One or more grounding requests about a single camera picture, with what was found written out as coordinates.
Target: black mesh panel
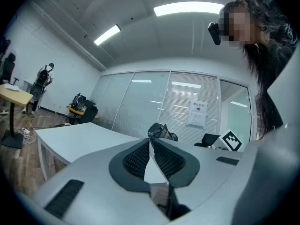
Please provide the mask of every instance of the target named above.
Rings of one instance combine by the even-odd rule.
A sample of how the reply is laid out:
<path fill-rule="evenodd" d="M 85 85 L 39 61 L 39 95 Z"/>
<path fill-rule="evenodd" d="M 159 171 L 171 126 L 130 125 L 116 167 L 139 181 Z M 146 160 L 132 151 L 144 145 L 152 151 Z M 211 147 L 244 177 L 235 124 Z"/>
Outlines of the black mesh panel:
<path fill-rule="evenodd" d="M 154 154 L 155 161 L 167 179 L 180 171 L 185 165 L 185 159 L 182 156 L 161 146 L 157 142 L 154 142 Z"/>
<path fill-rule="evenodd" d="M 149 161 L 149 143 L 144 144 L 123 159 L 127 172 L 144 180 L 146 166 Z"/>

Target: backpack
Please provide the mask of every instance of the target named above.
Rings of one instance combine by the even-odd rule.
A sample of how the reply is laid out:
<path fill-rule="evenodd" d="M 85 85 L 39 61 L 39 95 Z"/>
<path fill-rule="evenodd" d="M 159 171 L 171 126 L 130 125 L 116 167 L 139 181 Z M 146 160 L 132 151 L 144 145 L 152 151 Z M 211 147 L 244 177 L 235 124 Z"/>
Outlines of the backpack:
<path fill-rule="evenodd" d="M 81 110 L 83 107 L 83 97 L 80 93 L 78 93 L 72 102 L 70 103 L 71 107 L 74 108 L 75 110 Z"/>
<path fill-rule="evenodd" d="M 37 78 L 37 83 L 40 85 L 43 85 L 48 81 L 49 73 L 52 71 L 50 69 L 49 71 L 47 70 L 47 65 L 45 68 L 39 73 L 38 78 Z"/>
<path fill-rule="evenodd" d="M 178 142 L 178 136 L 175 133 L 170 133 L 166 124 L 162 125 L 158 122 L 149 128 L 148 137 L 152 145 L 154 144 L 155 138 L 166 138 Z"/>

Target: white desk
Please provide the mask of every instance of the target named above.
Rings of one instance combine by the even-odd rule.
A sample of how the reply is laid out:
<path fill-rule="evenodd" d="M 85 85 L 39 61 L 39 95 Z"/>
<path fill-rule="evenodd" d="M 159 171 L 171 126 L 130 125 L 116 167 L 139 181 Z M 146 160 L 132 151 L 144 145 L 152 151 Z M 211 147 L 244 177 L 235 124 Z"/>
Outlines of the white desk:
<path fill-rule="evenodd" d="M 45 180 L 51 177 L 46 160 L 46 149 L 65 164 L 91 152 L 139 140 L 93 123 L 36 130 L 38 153 Z M 148 183 L 166 182 L 150 157 L 145 179 Z"/>

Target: power strip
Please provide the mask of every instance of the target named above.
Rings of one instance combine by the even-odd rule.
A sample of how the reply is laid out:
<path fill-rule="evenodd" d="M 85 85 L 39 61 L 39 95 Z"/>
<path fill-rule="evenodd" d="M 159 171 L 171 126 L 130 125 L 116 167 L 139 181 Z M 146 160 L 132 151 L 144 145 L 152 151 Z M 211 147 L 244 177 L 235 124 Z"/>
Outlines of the power strip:
<path fill-rule="evenodd" d="M 28 130 L 27 130 L 26 128 L 24 128 L 24 127 L 23 127 L 23 128 L 21 128 L 21 130 L 22 130 L 22 131 L 24 131 L 24 132 L 25 132 L 27 135 L 29 135 L 29 134 L 30 134 L 30 131 L 28 131 Z"/>

